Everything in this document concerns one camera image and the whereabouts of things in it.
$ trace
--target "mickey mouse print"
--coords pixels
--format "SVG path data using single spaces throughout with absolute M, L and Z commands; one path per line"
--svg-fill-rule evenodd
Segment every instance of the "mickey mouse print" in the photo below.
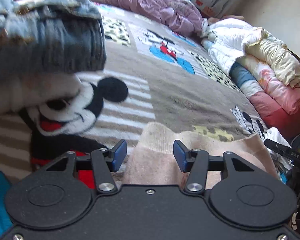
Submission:
M 258 133 L 260 135 L 261 140 L 265 140 L 265 129 L 260 120 L 256 119 L 255 121 L 253 121 L 252 118 L 246 112 L 240 111 L 238 106 L 232 108 L 231 112 L 247 135 Z

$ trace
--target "round pad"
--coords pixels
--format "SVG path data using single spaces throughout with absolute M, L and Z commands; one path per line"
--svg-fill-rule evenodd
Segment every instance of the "round pad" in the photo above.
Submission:
M 266 173 L 236 172 L 212 188 L 210 203 L 235 224 L 261 228 L 288 220 L 297 200 L 289 187 Z
M 121 80 L 108 77 L 99 81 L 98 90 L 104 99 L 111 102 L 122 102 L 128 96 L 128 87 Z
M 28 200 L 36 206 L 48 207 L 58 204 L 65 196 L 65 191 L 55 185 L 37 186 L 28 193 Z
M 88 187 L 66 172 L 37 171 L 13 186 L 5 198 L 12 219 L 33 229 L 67 225 L 89 206 Z

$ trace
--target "denim jeans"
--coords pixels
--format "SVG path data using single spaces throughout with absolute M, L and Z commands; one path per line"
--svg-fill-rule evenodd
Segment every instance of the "denim jeans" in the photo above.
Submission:
M 40 72 L 102 70 L 101 15 L 89 0 L 0 0 L 0 79 Z

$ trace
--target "yellow fabric patch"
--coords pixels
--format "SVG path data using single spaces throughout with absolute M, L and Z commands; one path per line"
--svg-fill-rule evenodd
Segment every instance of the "yellow fabric patch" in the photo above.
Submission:
M 210 138 L 217 139 L 222 142 L 234 141 L 233 135 L 219 128 L 208 129 L 206 126 L 199 126 L 199 125 L 193 125 L 193 127 L 195 132 L 202 135 L 206 135 Z

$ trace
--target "white cloth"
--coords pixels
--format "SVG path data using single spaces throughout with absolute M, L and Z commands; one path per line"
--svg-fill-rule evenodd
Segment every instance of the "white cloth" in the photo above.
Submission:
M 272 127 L 268 129 L 265 133 L 265 139 L 273 140 L 276 143 L 280 143 L 282 145 L 288 146 L 291 148 L 290 144 L 287 142 L 285 138 L 280 134 L 277 128 Z M 274 151 L 268 149 L 272 159 L 274 162 L 279 162 L 283 165 L 286 171 L 290 170 L 292 167 L 291 161 L 285 157 L 282 157 L 280 154 L 275 153 Z
M 81 82 L 75 74 L 41 73 L 0 83 L 0 114 L 75 96 Z
M 285 44 L 284 41 L 277 39 L 268 31 L 267 31 L 267 40 L 272 41 L 273 43 L 277 44 L 281 48 L 287 49 L 287 44 Z
M 202 21 L 202 31 L 200 33 L 198 33 L 198 36 L 200 38 L 203 38 L 203 37 L 206 36 L 207 28 L 208 28 L 208 20 L 206 18 L 203 18 L 203 21 Z

